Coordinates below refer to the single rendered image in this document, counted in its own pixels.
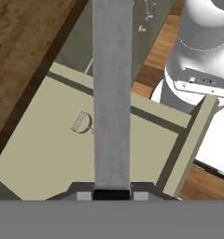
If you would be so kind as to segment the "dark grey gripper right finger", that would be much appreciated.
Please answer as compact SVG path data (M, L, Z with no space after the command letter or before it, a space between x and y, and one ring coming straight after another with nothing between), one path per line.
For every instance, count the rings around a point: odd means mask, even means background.
M152 182L132 182L133 201L176 200L175 197L158 190Z

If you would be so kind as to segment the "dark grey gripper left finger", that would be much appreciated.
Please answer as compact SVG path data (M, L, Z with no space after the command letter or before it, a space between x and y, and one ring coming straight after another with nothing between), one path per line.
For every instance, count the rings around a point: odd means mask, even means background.
M91 201L93 189L94 189L93 182L73 182L66 191L54 195L50 197L50 199Z

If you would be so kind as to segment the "beige open drawer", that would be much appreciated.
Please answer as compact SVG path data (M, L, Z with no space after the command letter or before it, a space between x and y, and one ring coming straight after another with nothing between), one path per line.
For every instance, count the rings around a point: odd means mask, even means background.
M183 113L131 92L130 198L132 182L178 195L217 105L206 95ZM81 111L93 133L70 129ZM0 199L49 200L94 172L93 79L54 63L0 154Z

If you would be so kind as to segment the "white rounded pedestal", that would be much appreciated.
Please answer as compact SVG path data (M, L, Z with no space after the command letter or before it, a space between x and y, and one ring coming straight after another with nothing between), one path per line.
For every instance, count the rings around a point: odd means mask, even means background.
M224 176L224 0L185 0L164 77L150 99L189 113L207 94L218 107L196 162Z

